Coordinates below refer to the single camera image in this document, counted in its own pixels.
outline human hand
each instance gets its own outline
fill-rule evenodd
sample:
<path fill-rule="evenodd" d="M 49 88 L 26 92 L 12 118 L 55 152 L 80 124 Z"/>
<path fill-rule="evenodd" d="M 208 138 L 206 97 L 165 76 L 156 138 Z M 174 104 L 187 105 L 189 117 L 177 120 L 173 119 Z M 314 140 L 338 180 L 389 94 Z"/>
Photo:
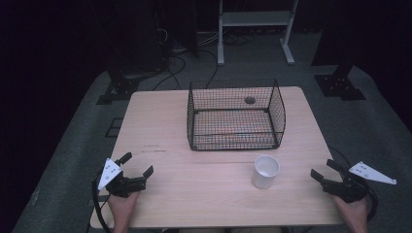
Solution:
<path fill-rule="evenodd" d="M 366 197 L 360 201 L 346 203 L 340 197 L 334 196 L 333 201 L 352 233 L 367 232 L 367 202 Z"/>
<path fill-rule="evenodd" d="M 115 195 L 109 197 L 108 203 L 115 221 L 114 233 L 127 232 L 139 194 L 140 191 L 132 192 L 127 198 Z"/>

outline white metal shelf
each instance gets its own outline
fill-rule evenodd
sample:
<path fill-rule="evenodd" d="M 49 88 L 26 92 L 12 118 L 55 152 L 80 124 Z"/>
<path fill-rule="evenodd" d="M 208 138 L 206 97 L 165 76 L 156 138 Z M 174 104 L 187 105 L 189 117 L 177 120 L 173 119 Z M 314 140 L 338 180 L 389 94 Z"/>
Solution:
<path fill-rule="evenodd" d="M 223 13 L 223 26 L 288 25 L 290 11 Z"/>
<path fill-rule="evenodd" d="M 218 42 L 218 65 L 224 65 L 223 28 L 226 26 L 267 26 L 286 25 L 285 36 L 280 39 L 282 50 L 288 64 L 293 65 L 294 59 L 289 49 L 289 37 L 292 32 L 294 15 L 299 0 L 293 0 L 290 11 L 277 12 L 223 12 L 223 0 L 219 8 L 219 42 Z"/>

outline wooden table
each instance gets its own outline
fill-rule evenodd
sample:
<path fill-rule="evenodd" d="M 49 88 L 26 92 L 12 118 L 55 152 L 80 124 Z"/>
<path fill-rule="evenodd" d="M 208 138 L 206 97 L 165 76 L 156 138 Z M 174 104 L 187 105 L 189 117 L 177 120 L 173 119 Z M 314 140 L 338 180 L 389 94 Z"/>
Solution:
<path fill-rule="evenodd" d="M 339 180 L 326 166 L 324 137 L 299 87 L 280 87 L 286 129 L 276 150 L 192 151 L 187 137 L 187 90 L 136 92 L 131 97 L 112 159 L 131 151 L 122 170 L 154 174 L 140 194 L 131 227 L 198 228 L 342 223 L 330 196 L 310 177 L 312 168 Z M 261 154 L 278 159 L 281 171 L 269 189 L 251 182 Z M 113 227 L 108 205 L 103 216 Z M 101 228 L 95 214 L 90 225 Z"/>

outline wire basket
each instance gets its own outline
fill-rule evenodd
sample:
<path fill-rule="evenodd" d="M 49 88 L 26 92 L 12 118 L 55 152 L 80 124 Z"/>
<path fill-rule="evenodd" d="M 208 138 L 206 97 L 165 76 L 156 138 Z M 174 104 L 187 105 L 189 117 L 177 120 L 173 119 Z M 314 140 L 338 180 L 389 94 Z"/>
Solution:
<path fill-rule="evenodd" d="M 187 131 L 192 150 L 277 149 L 285 124 L 276 80 L 190 83 Z"/>

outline white cup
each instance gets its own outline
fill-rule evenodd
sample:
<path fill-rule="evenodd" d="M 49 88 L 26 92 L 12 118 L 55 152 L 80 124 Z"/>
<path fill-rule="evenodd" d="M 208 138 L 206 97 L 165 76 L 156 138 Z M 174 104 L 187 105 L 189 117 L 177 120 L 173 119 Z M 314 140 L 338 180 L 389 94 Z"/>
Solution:
<path fill-rule="evenodd" d="M 279 171 L 279 162 L 274 157 L 261 155 L 255 160 L 255 171 L 252 176 L 252 183 L 257 188 L 267 189 L 272 185 Z"/>

